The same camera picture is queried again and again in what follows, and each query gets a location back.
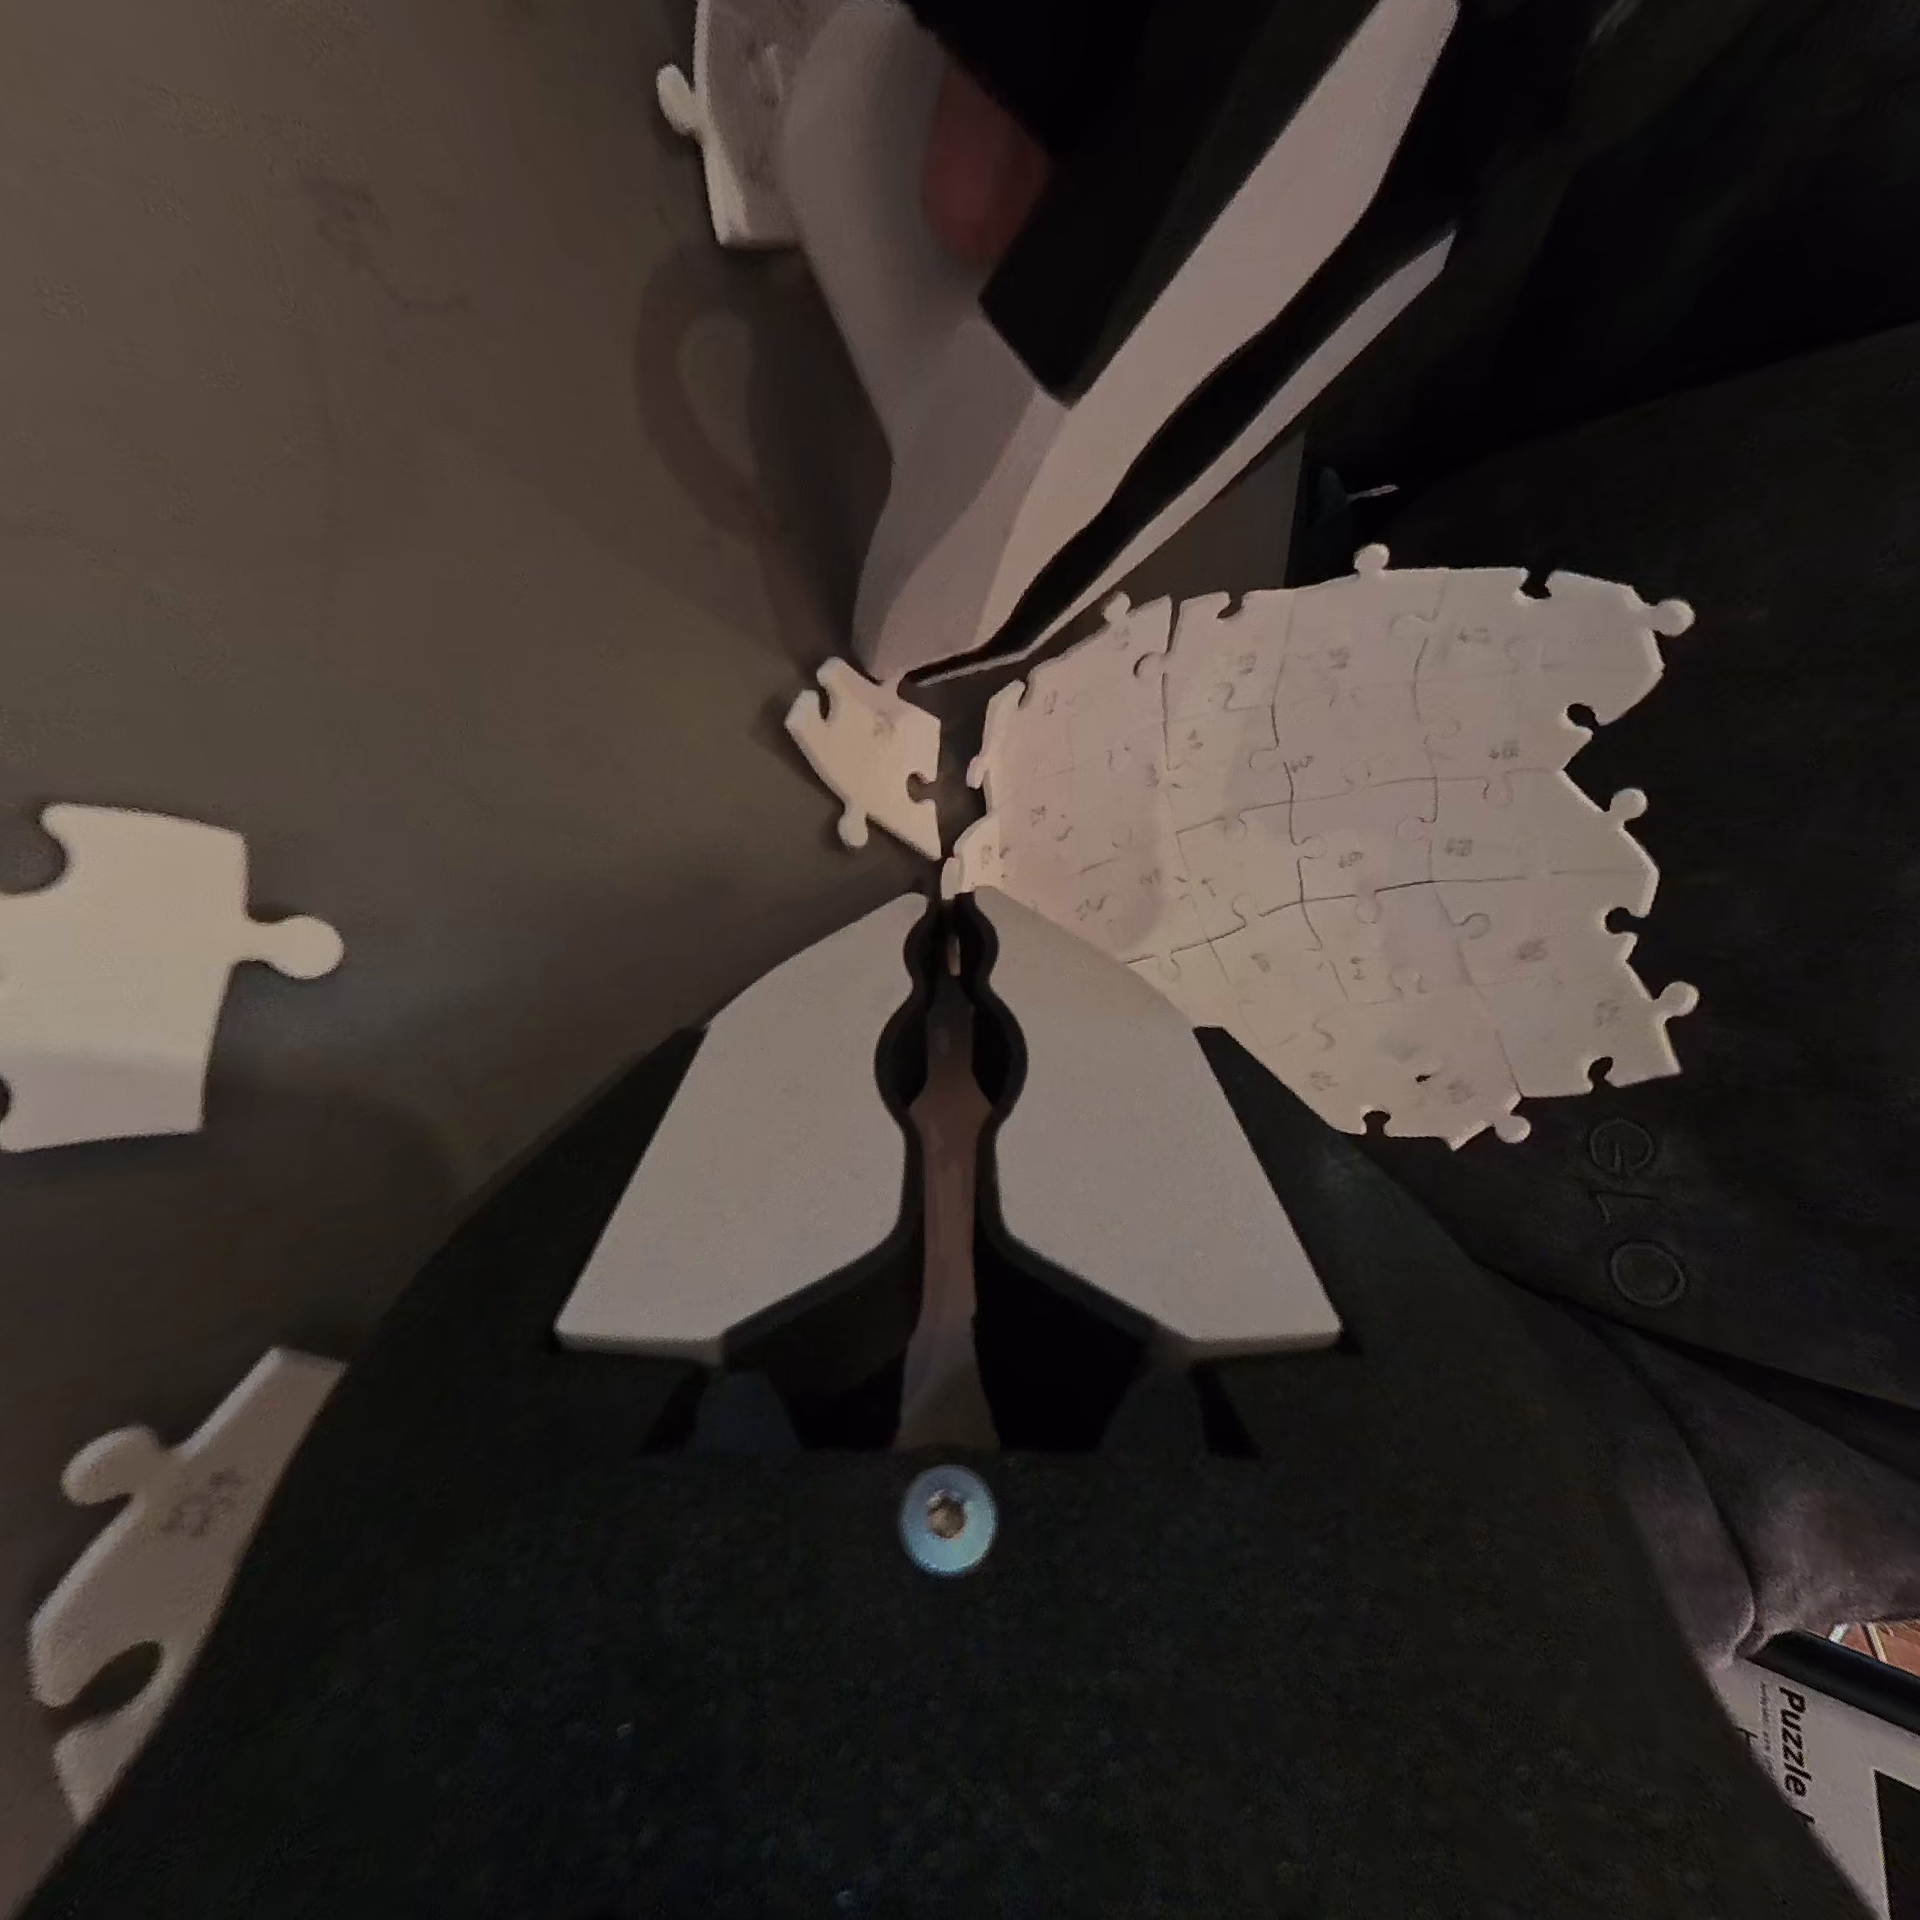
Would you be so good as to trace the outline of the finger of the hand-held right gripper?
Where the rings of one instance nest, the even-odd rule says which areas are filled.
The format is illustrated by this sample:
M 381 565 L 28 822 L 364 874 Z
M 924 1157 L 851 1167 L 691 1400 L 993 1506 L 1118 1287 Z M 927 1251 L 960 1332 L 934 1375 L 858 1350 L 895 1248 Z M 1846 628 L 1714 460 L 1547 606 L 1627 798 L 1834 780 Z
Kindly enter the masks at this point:
M 942 50 L 856 4 L 856 374 L 892 487 L 856 661 L 1044 640 L 1179 532 L 1446 265 L 1389 186 L 1461 4 L 1172 4 L 997 267 L 913 166 Z
M 1030 661 L 1059 629 L 1149 565 L 1198 512 L 1261 468 L 1402 314 L 1443 275 L 1452 231 L 1372 231 L 1334 247 L 1296 305 L 1179 404 L 1008 620 L 973 650 L 909 669 L 942 686 Z

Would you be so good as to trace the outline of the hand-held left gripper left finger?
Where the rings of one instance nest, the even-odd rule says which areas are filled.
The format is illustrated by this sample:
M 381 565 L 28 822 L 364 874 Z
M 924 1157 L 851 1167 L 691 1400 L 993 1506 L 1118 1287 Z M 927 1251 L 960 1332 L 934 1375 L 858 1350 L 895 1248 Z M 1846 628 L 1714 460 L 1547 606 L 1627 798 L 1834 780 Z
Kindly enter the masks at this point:
M 565 1350 L 726 1359 L 898 1251 L 913 1146 L 883 1041 L 913 1008 L 920 931 L 904 892 L 705 1027 L 557 1311 Z

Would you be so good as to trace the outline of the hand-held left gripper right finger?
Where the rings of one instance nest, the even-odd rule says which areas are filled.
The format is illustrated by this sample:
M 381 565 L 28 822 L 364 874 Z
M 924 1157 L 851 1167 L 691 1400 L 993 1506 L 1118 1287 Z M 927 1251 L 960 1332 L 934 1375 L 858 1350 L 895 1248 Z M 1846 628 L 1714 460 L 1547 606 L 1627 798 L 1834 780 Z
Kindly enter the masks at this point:
M 1016 1041 L 993 1224 L 1175 1352 L 1329 1350 L 1340 1314 L 1172 1001 L 997 889 L 965 906 Z

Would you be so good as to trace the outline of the partly built colourful puzzle ball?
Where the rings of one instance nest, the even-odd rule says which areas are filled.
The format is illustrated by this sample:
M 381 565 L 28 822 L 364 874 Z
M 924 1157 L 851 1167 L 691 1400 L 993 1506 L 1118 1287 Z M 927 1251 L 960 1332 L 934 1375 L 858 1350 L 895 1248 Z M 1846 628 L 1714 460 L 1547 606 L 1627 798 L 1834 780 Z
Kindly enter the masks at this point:
M 1683 597 L 1393 570 L 1132 606 L 997 693 L 942 894 L 997 889 L 1322 1121 L 1517 1144 L 1526 1100 L 1683 1071 L 1692 983 L 1634 968 L 1646 794 L 1570 760 L 1661 681 Z

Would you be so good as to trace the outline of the single white puzzle piece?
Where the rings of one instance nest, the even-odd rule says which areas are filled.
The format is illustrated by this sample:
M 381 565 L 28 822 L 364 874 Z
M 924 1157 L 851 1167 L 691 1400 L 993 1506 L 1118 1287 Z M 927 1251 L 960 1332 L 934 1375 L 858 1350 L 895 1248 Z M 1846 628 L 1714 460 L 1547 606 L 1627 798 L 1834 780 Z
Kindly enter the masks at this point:
M 836 657 L 818 662 L 815 686 L 796 693 L 785 733 L 831 794 L 836 837 L 849 854 L 883 830 L 920 858 L 942 858 L 934 798 L 913 792 L 940 774 L 942 736 L 927 710 Z

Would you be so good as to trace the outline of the group of white puzzle pieces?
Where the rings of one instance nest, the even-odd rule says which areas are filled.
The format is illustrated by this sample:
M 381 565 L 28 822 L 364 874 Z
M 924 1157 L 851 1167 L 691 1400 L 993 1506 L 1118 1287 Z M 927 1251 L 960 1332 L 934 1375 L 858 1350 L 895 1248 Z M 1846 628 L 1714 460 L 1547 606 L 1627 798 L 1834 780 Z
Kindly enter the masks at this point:
M 815 931 L 776 398 L 688 4 L 4 4 L 4 1883 L 97 1433 L 347 1355 Z

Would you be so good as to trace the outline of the person's right hand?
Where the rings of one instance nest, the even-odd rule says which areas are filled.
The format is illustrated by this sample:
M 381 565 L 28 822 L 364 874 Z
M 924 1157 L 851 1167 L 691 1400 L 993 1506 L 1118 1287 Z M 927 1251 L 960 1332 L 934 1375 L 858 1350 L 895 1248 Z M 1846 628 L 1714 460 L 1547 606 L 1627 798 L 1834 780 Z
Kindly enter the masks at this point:
M 1050 161 L 964 69 L 948 69 L 920 161 L 932 234 L 970 270 L 1012 247 L 1044 197 Z

